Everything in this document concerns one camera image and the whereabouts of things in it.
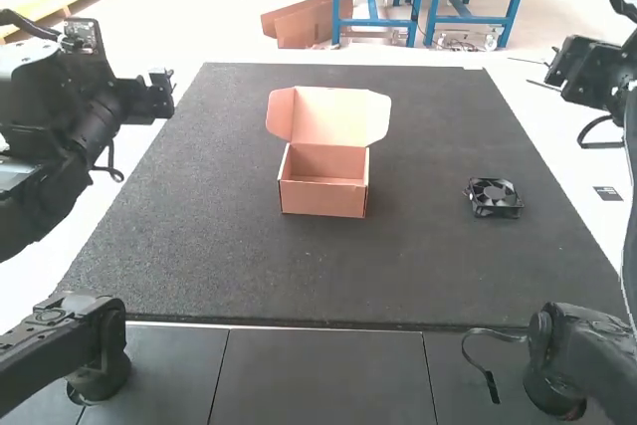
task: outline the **cardboard piece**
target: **cardboard piece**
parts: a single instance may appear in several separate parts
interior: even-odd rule
[[[332,0],[304,0],[261,16],[263,33],[280,49],[306,49],[331,39]],[[351,19],[353,0],[340,0],[340,18]]]
[[[369,90],[274,90],[266,128],[288,142],[279,169],[281,211],[364,218],[369,148],[389,128],[391,98]]]

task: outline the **black cable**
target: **black cable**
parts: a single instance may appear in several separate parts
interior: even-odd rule
[[[613,120],[612,114],[605,114],[604,116],[600,116],[599,118],[594,119],[587,126],[585,126],[582,131],[577,136],[577,144],[582,149],[610,149],[610,148],[623,148],[623,141],[603,141],[596,142],[591,141],[588,143],[584,143],[584,139],[590,133],[592,129],[598,126],[600,123],[604,123],[605,121]]]
[[[543,89],[553,90],[554,92],[561,93],[561,89],[559,89],[558,87],[554,87],[553,85],[543,84],[542,82],[536,82],[535,80],[530,79],[527,79],[527,82],[531,85],[535,85],[536,87],[542,87]]]
[[[10,9],[0,10],[0,26],[3,25],[15,25],[29,35],[40,39],[52,40],[54,42],[57,42],[60,35],[62,35],[62,33],[57,30],[50,29],[48,27],[40,27],[26,17],[23,17],[19,13]]]
[[[114,167],[115,164],[115,146],[112,140],[107,146],[108,148],[108,164],[107,166],[94,166],[91,171],[107,172],[115,183],[122,183],[124,176],[121,171]]]
[[[480,372],[485,376],[485,379],[487,380],[487,385],[489,386],[491,390],[492,386],[495,384],[493,372],[491,370],[487,370],[482,365],[480,365],[476,360],[474,360],[469,355],[469,353],[467,353],[467,350],[465,350],[465,342],[472,335],[487,335],[491,338],[496,338],[497,340],[502,340],[504,342],[509,342],[509,343],[524,343],[529,339],[529,337],[527,335],[509,335],[507,333],[491,330],[490,328],[481,328],[481,327],[471,328],[467,330],[467,332],[463,335],[462,343],[461,343],[463,357],[465,357],[465,359],[469,363],[471,363],[474,367],[480,370]]]

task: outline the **box flap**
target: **box flap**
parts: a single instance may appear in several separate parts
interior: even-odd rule
[[[369,90],[274,90],[266,128],[290,143],[368,146],[389,128],[391,98]]]
[[[268,37],[276,39],[277,31],[275,29],[275,21],[278,18],[286,17],[301,10],[315,7],[316,5],[322,4],[324,2],[328,2],[329,5],[331,5],[331,0],[304,0],[303,2],[292,4],[282,9],[273,10],[272,12],[263,14],[261,16],[261,27],[263,28],[263,33],[266,34]]]

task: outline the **cardboard sheet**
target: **cardboard sheet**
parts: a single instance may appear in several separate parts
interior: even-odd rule
[[[353,15],[353,0],[340,0],[340,18]],[[263,33],[280,49],[306,49],[331,39],[332,0],[305,0],[261,16]]]

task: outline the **cart wheel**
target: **cart wheel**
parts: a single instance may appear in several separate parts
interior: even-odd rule
[[[491,34],[487,35],[485,37],[485,50],[487,52],[493,52],[497,48],[498,48],[498,41],[496,40],[496,37],[494,37]]]

